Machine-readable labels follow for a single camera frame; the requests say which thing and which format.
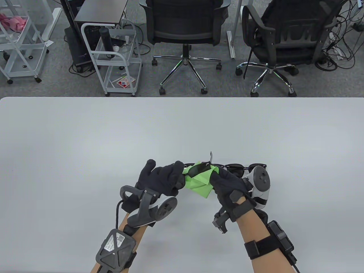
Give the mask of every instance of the chrome chair base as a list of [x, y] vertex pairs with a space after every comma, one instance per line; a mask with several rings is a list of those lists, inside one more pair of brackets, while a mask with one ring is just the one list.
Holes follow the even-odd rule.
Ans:
[[216, 70], [221, 70], [222, 69], [222, 65], [221, 65], [221, 59], [212, 59], [212, 58], [201, 58], [201, 57], [184, 57], [183, 55], [181, 56], [170, 56], [170, 55], [153, 55], [153, 61], [152, 61], [152, 65], [153, 66], [157, 66], [158, 65], [158, 61], [157, 59], [172, 59], [172, 60], [179, 60], [178, 64], [172, 69], [172, 71], [168, 74], [167, 77], [165, 77], [165, 79], [160, 83], [160, 88], [159, 88], [159, 94], [160, 95], [165, 95], [166, 94], [166, 90], [164, 89], [164, 85], [166, 84], [166, 82], [172, 77], [172, 75], [182, 66], [188, 66], [193, 74], [196, 76], [196, 78], [198, 79], [198, 81], [200, 82], [202, 88], [201, 88], [201, 94], [205, 95], [208, 93], [207, 91], [207, 86], [205, 84], [205, 82], [203, 81], [203, 79], [200, 77], [200, 75], [197, 73], [196, 69], [194, 68], [193, 64], [191, 61], [200, 61], [200, 62], [216, 62], [218, 63], [216, 65]]
[[288, 86], [288, 89], [289, 89], [288, 96], [289, 97], [297, 97], [297, 94], [294, 91], [293, 86], [290, 83], [290, 81], [282, 73], [280, 73], [278, 71], [278, 69], [281, 69], [281, 68], [292, 68], [292, 69], [297, 70], [294, 65], [286, 64], [284, 66], [277, 66], [277, 67], [274, 67], [274, 68], [270, 68], [270, 67], [268, 67], [268, 64], [258, 64], [258, 63], [252, 63], [252, 62], [249, 62], [249, 63], [244, 62], [244, 63], [239, 64], [236, 67], [235, 74], [237, 76], [242, 75], [243, 70], [245, 70], [246, 66], [248, 66], [248, 67], [259, 67], [259, 68], [264, 69], [263, 74], [254, 83], [254, 86], [253, 86], [253, 88], [252, 88], [252, 90], [250, 92], [251, 97], [259, 97], [257, 89], [260, 87], [260, 85], [262, 84], [262, 82], [264, 81], [265, 77], [268, 74], [275, 74], [278, 78], [280, 78]]

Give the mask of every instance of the chair seat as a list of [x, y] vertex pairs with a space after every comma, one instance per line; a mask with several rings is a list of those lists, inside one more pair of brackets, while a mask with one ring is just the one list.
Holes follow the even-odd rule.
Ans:
[[[311, 64], [315, 48], [282, 48], [277, 49], [277, 64]], [[253, 50], [261, 63], [268, 63], [268, 51], [263, 46], [255, 47]]]

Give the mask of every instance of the sunglasses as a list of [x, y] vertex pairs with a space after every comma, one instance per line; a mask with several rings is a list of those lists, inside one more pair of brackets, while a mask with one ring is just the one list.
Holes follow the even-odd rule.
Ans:
[[[195, 165], [195, 163], [187, 163], [187, 164], [185, 164], [185, 168], [193, 166], [193, 165]], [[210, 162], [202, 162], [201, 164], [190, 168], [187, 175], [189, 177], [194, 177], [202, 172], [208, 171], [211, 169], [210, 165], [224, 168], [227, 171], [229, 171], [230, 173], [237, 176], [238, 178], [242, 178], [245, 171], [248, 171], [249, 173], [251, 173], [252, 170], [257, 166], [261, 166], [264, 169], [267, 168], [267, 165], [262, 164], [262, 163], [254, 163], [254, 164], [250, 164], [248, 167], [244, 167], [243, 165], [237, 164], [237, 163], [221, 165], [221, 164], [211, 164]]]

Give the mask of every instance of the green cleaning cloth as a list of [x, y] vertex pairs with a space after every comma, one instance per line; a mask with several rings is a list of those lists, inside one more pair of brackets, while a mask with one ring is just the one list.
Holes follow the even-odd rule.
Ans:
[[[190, 168], [193, 166], [189, 166], [186, 169], [184, 169], [183, 174], [187, 174]], [[208, 171], [205, 171], [203, 173], [200, 173], [194, 177], [189, 177], [188, 175], [185, 176], [186, 178], [186, 188], [194, 191], [195, 193], [198, 193], [202, 197], [207, 198], [212, 191], [213, 186], [210, 184], [210, 177], [213, 171], [216, 171], [219, 173], [219, 168], [216, 166], [210, 166], [211, 169]]]

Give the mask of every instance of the chair backrest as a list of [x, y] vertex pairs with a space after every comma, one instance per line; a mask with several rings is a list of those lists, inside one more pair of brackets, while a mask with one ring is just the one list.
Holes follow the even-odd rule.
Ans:
[[315, 47], [344, 0], [272, 0], [262, 21], [276, 29], [275, 48]]
[[218, 44], [221, 35], [218, 21], [222, 16], [214, 10], [222, 3], [223, 0], [141, 0], [146, 12], [148, 41], [151, 44]]

